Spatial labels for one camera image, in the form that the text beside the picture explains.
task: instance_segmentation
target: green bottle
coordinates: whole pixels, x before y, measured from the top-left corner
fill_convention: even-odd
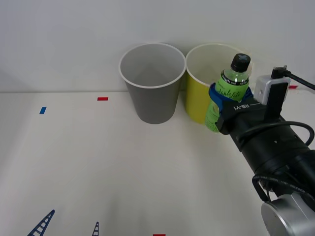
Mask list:
[[[236,54],[231,68],[221,72],[221,78],[216,82],[216,91],[225,97],[240,102],[249,86],[247,68],[250,62],[251,58],[248,55],[242,53]],[[219,116],[218,106],[213,101],[210,101],[205,117],[205,124],[214,132],[218,132],[216,122]]]

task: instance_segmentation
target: bottle cap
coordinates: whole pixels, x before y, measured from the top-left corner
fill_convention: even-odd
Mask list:
[[[232,61],[231,68],[236,72],[245,72],[247,71],[250,62],[250,56],[243,53],[238,53],[235,55]]]

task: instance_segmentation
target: yellow paper cup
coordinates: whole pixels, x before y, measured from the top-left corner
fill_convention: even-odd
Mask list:
[[[203,44],[187,54],[186,112],[192,120],[204,124],[210,103],[209,87],[220,78],[221,71],[231,66],[238,53],[250,56],[246,49],[221,43]],[[252,71],[252,62],[248,71]]]

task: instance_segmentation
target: white wall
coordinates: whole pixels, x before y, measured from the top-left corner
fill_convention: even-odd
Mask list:
[[[1,0],[0,91],[125,90],[123,52],[156,41],[184,53],[231,42],[258,53],[256,74],[270,72],[269,57],[313,81],[314,9],[314,0]]]

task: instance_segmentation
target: blue tape marker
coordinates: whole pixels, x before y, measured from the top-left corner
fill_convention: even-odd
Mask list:
[[[39,113],[40,113],[41,115],[42,115],[42,114],[45,114],[46,108],[47,108],[47,107],[42,107]]]

